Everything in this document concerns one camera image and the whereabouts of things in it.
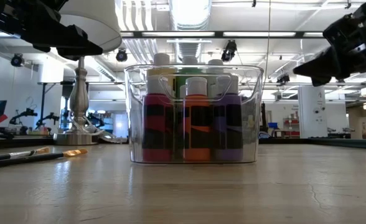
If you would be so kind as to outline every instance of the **ceiling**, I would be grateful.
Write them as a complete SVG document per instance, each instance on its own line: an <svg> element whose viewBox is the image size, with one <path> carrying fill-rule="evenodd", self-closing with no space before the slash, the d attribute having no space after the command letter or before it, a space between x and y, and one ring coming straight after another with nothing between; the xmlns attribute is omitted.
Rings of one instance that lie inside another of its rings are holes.
<svg viewBox="0 0 366 224"><path fill-rule="evenodd" d="M336 9L344 7L347 0L271 0L271 9L269 10L269 1L257 0L256 7L252 7L252 1L240 0L213 0L210 11L210 19L208 30L246 30L246 31L318 31L322 32L329 24L338 20L346 14L354 12L357 7L366 0L351 1L350 9ZM133 10L132 18L135 30L135 2L132 1ZM171 30L171 20L169 15L168 0L151 1L151 22L155 30ZM119 23L126 22L126 4L124 4L123 17L119 17ZM203 44L202 52L199 60L207 62L211 59L220 58L221 51L227 43L227 39L207 39L211 43ZM296 66L295 62L287 65L290 60L298 58L300 55L311 55L318 53L320 50L329 46L324 39L237 39L237 54L229 64L252 65L263 68L270 79L267 81L275 82L275 78L281 74L281 69L275 71L285 65L284 71L288 72L291 81L295 82L297 76L292 74L291 70ZM172 58L174 55L174 44L167 43L166 39L156 39L158 52L167 53ZM33 49L31 44L19 39L0 39L0 51L4 54L12 56L14 53L24 53L30 60L39 63L49 55L42 54ZM118 51L104 54L98 57L106 69L113 73L114 76L123 80L122 71L130 65L138 64L131 55L129 49L128 60L126 62L117 62L116 53ZM77 66L75 62L60 59L68 68ZM89 68L89 76L101 77L97 69ZM101 82L106 82L106 78L99 78ZM366 74L360 75L351 80L351 82L366 82ZM96 90L118 90L117 87L101 87L96 86Z"/></svg>

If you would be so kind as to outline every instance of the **table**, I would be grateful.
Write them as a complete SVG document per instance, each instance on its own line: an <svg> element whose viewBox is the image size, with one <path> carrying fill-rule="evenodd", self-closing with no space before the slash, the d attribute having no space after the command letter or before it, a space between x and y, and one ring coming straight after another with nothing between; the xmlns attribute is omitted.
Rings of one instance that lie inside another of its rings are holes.
<svg viewBox="0 0 366 224"><path fill-rule="evenodd" d="M0 168L0 223L366 223L366 149L261 145L252 164L155 166L127 145L87 149Z"/></svg>

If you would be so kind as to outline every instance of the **silver lamp base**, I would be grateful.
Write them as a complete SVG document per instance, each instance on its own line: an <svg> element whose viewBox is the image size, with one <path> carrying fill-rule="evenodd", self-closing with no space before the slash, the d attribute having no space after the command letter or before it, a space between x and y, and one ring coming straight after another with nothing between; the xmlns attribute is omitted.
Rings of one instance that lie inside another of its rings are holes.
<svg viewBox="0 0 366 224"><path fill-rule="evenodd" d="M98 136L86 134L54 134L54 144L58 146L89 146L98 144Z"/></svg>

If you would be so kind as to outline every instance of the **white column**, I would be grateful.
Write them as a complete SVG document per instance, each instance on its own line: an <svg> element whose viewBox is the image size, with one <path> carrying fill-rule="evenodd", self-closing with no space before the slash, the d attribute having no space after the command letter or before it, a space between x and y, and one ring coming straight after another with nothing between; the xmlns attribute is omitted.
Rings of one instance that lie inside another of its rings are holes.
<svg viewBox="0 0 366 224"><path fill-rule="evenodd" d="M327 137L324 87L300 86L298 90L301 138Z"/></svg>

